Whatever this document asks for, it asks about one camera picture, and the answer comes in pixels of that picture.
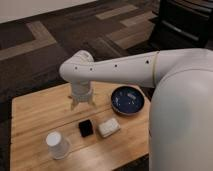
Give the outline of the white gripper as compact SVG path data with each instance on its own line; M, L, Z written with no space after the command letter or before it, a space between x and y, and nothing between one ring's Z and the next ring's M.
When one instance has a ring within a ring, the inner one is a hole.
M73 98L71 102L71 110L74 110L78 103L88 102L88 104L94 108L97 108L95 102L93 101L93 88L91 83L80 82L71 84L71 96Z

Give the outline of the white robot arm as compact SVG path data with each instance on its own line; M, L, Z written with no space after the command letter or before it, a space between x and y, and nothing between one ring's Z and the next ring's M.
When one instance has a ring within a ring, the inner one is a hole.
M149 113L149 171L213 171L213 50L158 50L96 62L86 50L60 76L79 103L93 81L154 89Z

